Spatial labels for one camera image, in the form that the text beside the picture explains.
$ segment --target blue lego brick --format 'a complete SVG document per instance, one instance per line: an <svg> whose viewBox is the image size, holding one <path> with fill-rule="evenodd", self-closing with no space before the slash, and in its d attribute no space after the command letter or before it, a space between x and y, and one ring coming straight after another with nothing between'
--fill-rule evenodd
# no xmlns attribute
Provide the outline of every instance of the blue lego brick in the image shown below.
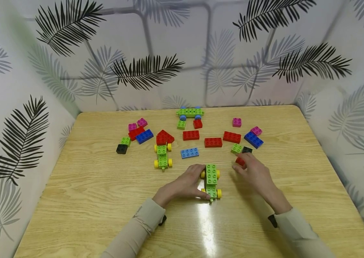
<svg viewBox="0 0 364 258"><path fill-rule="evenodd" d="M196 157L196 156L199 156L199 151L197 148L183 149L183 150L181 150L181 155L182 155L182 159Z"/></svg>
<svg viewBox="0 0 364 258"><path fill-rule="evenodd" d="M252 144L252 146L255 147L255 149L258 149L263 144L263 141L252 132L247 133L244 136L244 139L248 141L250 144Z"/></svg>
<svg viewBox="0 0 364 258"><path fill-rule="evenodd" d="M139 144L144 143L145 141L149 140L150 138L153 138L154 134L150 129L144 131L143 133L136 136L136 140Z"/></svg>

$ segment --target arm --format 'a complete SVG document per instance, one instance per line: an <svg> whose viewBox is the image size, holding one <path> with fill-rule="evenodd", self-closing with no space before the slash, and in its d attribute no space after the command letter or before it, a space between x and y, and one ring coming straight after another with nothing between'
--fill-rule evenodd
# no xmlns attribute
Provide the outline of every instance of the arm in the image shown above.
<svg viewBox="0 0 364 258"><path fill-rule="evenodd" d="M159 188L152 199L147 199L120 233L113 239L101 258L135 258L143 242L150 236L165 215L165 207L173 198L200 197L210 199L198 190L196 183L204 165L190 166L173 182Z"/></svg>
<svg viewBox="0 0 364 258"><path fill-rule="evenodd" d="M301 258L334 258L331 250L312 230L302 214L291 206L282 191L276 187L269 169L251 153L238 154L238 157L245 161L245 165L233 165L233 169L272 207L280 232L296 254Z"/></svg>

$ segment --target wooden table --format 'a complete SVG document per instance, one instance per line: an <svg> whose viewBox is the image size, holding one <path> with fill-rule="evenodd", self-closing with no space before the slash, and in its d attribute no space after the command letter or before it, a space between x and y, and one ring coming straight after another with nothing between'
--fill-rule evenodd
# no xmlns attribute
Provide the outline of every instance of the wooden table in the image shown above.
<svg viewBox="0 0 364 258"><path fill-rule="evenodd" d="M233 143L204 147L204 138L222 137L225 130L244 135L254 126L263 130L265 143L253 153L271 169L291 204L337 257L364 257L364 223L296 106L204 109L196 141L182 141L175 111L80 114L15 257L100 256L146 198L194 163L217 164L222 199L211 205L173 201L165 225L138 257L293 257L267 219L270 207L231 168ZM116 154L128 123L141 117L154 135L165 129L176 138L169 153L173 168L154 168L155 138L141 145L134 141L126 155ZM232 127L233 117L242 118L241 128ZM192 121L186 130L194 130ZM241 144L250 147L244 139ZM180 150L190 147L198 147L200 156L182 160Z"/></svg>

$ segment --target sleeve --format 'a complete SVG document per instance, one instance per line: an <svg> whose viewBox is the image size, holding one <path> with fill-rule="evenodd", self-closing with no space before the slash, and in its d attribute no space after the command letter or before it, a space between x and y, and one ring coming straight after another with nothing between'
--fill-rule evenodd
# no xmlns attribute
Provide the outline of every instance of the sleeve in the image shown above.
<svg viewBox="0 0 364 258"><path fill-rule="evenodd" d="M135 258L143 242L162 221L165 211L155 201L147 199L112 240L101 258Z"/></svg>
<svg viewBox="0 0 364 258"><path fill-rule="evenodd" d="M275 215L275 220L280 232L300 258L335 257L296 208Z"/></svg>

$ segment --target pink lego brick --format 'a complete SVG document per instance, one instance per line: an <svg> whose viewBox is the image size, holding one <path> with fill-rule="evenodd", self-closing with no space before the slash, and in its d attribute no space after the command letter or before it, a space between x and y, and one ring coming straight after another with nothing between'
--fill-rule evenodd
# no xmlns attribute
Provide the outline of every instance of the pink lego brick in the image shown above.
<svg viewBox="0 0 364 258"><path fill-rule="evenodd" d="M254 127L251 129L251 132L255 134L256 136L260 136L262 134L262 130L259 127Z"/></svg>
<svg viewBox="0 0 364 258"><path fill-rule="evenodd" d="M128 125L128 128L129 128L129 131L131 132L137 128L137 125L136 125L136 123L130 123Z"/></svg>
<svg viewBox="0 0 364 258"><path fill-rule="evenodd" d="M232 126L233 127L241 127L241 125L242 125L242 119L240 119L240 118L234 118L232 120Z"/></svg>
<svg viewBox="0 0 364 258"><path fill-rule="evenodd" d="M146 120L145 120L145 119L143 119L143 118L139 119L139 120L137 121L137 124L138 124L139 126L141 126L141 127L145 127L145 126L147 126L147 122L146 122Z"/></svg>

